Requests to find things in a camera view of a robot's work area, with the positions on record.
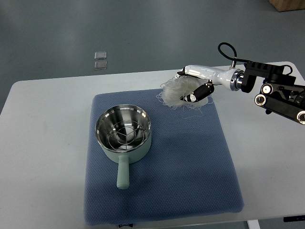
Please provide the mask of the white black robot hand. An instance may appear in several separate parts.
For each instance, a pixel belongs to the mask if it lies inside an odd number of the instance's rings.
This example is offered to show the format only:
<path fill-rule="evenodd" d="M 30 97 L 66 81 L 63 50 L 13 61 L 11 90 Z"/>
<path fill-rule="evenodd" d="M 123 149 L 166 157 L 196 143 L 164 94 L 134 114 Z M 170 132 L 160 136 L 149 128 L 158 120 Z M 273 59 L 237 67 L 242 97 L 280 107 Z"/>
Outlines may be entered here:
<path fill-rule="evenodd" d="M 180 100 L 189 103 L 199 102 L 211 95 L 214 92 L 214 87 L 216 85 L 223 85 L 228 90 L 238 91 L 239 88 L 237 87 L 236 82 L 240 73 L 243 73 L 243 71 L 236 68 L 221 70 L 216 67 L 187 65 L 177 72 L 175 78 L 191 77 L 204 80 L 204 83 L 190 94 L 181 96 Z"/>

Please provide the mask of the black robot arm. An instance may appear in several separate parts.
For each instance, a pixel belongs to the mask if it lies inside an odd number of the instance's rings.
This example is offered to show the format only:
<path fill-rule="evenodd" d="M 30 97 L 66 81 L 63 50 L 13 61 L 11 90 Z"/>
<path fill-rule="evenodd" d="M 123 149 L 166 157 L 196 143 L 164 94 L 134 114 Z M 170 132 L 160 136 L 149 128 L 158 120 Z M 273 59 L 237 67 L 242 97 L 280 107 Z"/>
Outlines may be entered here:
<path fill-rule="evenodd" d="M 256 78 L 261 77 L 264 80 L 260 93 L 254 98 L 255 104 L 264 108 L 266 114 L 275 113 L 305 124 L 305 87 L 295 84 L 296 77 L 291 75 L 293 68 L 290 65 L 277 66 L 240 59 L 235 48 L 227 42 L 218 45 L 218 52 L 232 61 L 232 69 L 237 62 L 244 64 L 245 70 L 237 70 L 229 78 L 232 91 L 249 93 L 254 88 Z"/>

